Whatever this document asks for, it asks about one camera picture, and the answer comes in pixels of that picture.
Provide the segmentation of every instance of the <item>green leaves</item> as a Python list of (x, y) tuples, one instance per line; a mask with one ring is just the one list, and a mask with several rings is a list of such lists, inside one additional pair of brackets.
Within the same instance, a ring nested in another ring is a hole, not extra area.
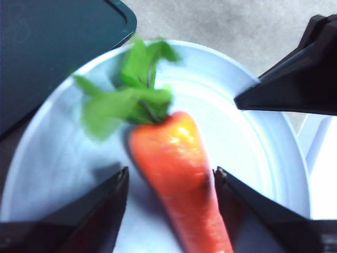
[(156, 124), (166, 118), (172, 91), (154, 88), (160, 59), (176, 62), (180, 58), (165, 41), (146, 46), (136, 39), (119, 72), (123, 81), (120, 89), (103, 92), (85, 77), (73, 76), (77, 86), (90, 96), (82, 109), (82, 122), (90, 136), (104, 140), (122, 121)]
[(165, 41), (146, 46), (137, 38), (122, 65), (122, 81), (130, 87), (154, 89), (155, 70), (160, 59), (177, 62), (180, 58)]

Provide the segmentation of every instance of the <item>plate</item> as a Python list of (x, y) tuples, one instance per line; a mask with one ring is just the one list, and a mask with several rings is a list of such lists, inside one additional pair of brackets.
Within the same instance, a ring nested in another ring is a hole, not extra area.
[[(211, 168), (222, 166), (258, 192), (309, 217), (307, 170), (286, 117), (281, 112), (240, 111), (233, 102), (258, 79), (205, 46), (170, 44), (184, 60), (179, 65), (161, 62), (156, 86), (170, 84), (175, 94), (171, 111), (184, 110), (195, 119)], [(111, 90), (128, 47), (103, 54), (76, 73)], [(132, 126), (123, 124), (107, 141), (93, 142), (80, 125), (84, 101), (68, 78), (41, 106), (11, 164), (0, 218), (40, 219), (129, 166), (127, 205), (114, 252), (182, 252), (164, 209), (129, 156)], [(63, 222), (77, 222), (78, 217)]]

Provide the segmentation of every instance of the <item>plate rim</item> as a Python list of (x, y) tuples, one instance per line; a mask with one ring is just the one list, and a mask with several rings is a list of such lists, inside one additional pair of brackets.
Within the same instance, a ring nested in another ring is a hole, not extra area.
[[(174, 46), (186, 46), (186, 47), (191, 47), (197, 50), (201, 50), (201, 51), (206, 51), (209, 52), (213, 55), (219, 56), (223, 59), (225, 59), (226, 61), (230, 62), (231, 64), (235, 65), (236, 67), (238, 67), (240, 70), (242, 70), (245, 74), (247, 74), (252, 80), (254, 80), (256, 83), (259, 83), (260, 80), (245, 66), (243, 66), (242, 64), (240, 64), (238, 61), (232, 59), (231, 57), (215, 50), (212, 49), (210, 47), (201, 45), (201, 44), (196, 44), (193, 42), (187, 42), (187, 41), (179, 41), (179, 40), (167, 40), (169, 44), (172, 44)], [(146, 44), (150, 44), (154, 42), (154, 40), (150, 40), (150, 41), (146, 41)], [(96, 67), (97, 65), (103, 63), (104, 61), (119, 55), (121, 53), (124, 53), (125, 51), (127, 51), (130, 47), (132, 46), (132, 44), (126, 44), (123, 45), (119, 48), (113, 49), (109, 52), (106, 52), (102, 55), (97, 56), (96, 58), (90, 60), (89, 62), (87, 62), (86, 64), (84, 64), (83, 66), (81, 66), (79, 69), (77, 69), (73, 74), (78, 74), (78, 75), (84, 75), (87, 72), (89, 72), (90, 70), (92, 70), (94, 67)], [(16, 148), (15, 154), (12, 158), (12, 161), (10, 163), (10, 166), (8, 168), (8, 173), (7, 173), (7, 177), (5, 180), (5, 184), (4, 184), (4, 189), (3, 189), (3, 194), (2, 194), (2, 198), (1, 198), (1, 206), (0, 206), (0, 220), (6, 220), (7, 217), (9, 217), (9, 210), (7, 208), (4, 208), (4, 206), (8, 206), (10, 200), (12, 199), (12, 193), (10, 192), (10, 189), (13, 188), (13, 185), (15, 183), (15, 178), (16, 175), (18, 174), (19, 170), (13, 170), (12, 168), (17, 168), (17, 164), (19, 164), (21, 162), (21, 159), (24, 155), (24, 148), (26, 147), (31, 139), (31, 136), (35, 133), (36, 128), (39, 126), (40, 122), (43, 120), (44, 116), (46, 115), (46, 113), (48, 112), (48, 109), (55, 103), (55, 101), (62, 95), (63, 91), (68, 89), (69, 86), (71, 86), (73, 83), (72, 81), (72, 77), (71, 75), (68, 76), (63, 82), (61, 82), (57, 88), (47, 97), (47, 99), (43, 102), (43, 104), (41, 105), (41, 107), (37, 110), (37, 112), (35, 113), (34, 117), (32, 118), (32, 120), (30, 121), (28, 127), (26, 128), (26, 130), (24, 131), (24, 134), (22, 135), (19, 144)], [(311, 213), (311, 196), (310, 196), (310, 191), (309, 191), (309, 174), (308, 174), (308, 168), (306, 166), (306, 162), (304, 159), (304, 154), (300, 148), (300, 144), (298, 142), (298, 139), (296, 138), (296, 134), (294, 131), (294, 127), (290, 122), (289, 117), (285, 114), (285, 112), (276, 112), (279, 113), (283, 120), (285, 121), (286, 125), (288, 126), (288, 128), (290, 129), (291, 133), (292, 133), (292, 138), (293, 141), (296, 143), (297, 148), (299, 150), (299, 154), (300, 154), (300, 158), (302, 159), (302, 163), (303, 163), (303, 168), (304, 168), (304, 173), (305, 173), (305, 182), (306, 182), (306, 186), (308, 187), (308, 199), (309, 199), (309, 214)]]

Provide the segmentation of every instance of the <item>dark green tray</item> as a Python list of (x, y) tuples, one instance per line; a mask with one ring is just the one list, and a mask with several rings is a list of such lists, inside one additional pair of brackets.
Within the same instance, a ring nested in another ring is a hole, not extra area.
[(123, 44), (137, 24), (116, 0), (4, 0), (1, 12), (2, 137), (69, 74)]

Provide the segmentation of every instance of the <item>orange carrot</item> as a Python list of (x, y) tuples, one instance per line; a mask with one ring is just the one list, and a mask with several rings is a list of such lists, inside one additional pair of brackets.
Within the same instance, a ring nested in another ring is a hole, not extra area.
[(217, 205), (211, 171), (200, 134), (185, 112), (167, 115), (172, 91), (155, 89), (156, 64), (180, 57), (165, 41), (148, 46), (138, 39), (120, 71), (124, 85), (101, 91), (82, 76), (74, 76), (91, 99), (83, 107), (85, 130), (104, 140), (120, 120), (138, 123), (130, 149), (163, 203), (188, 253), (232, 253)]
[(193, 119), (176, 112), (160, 124), (139, 125), (130, 135), (130, 148), (186, 252), (233, 252)]

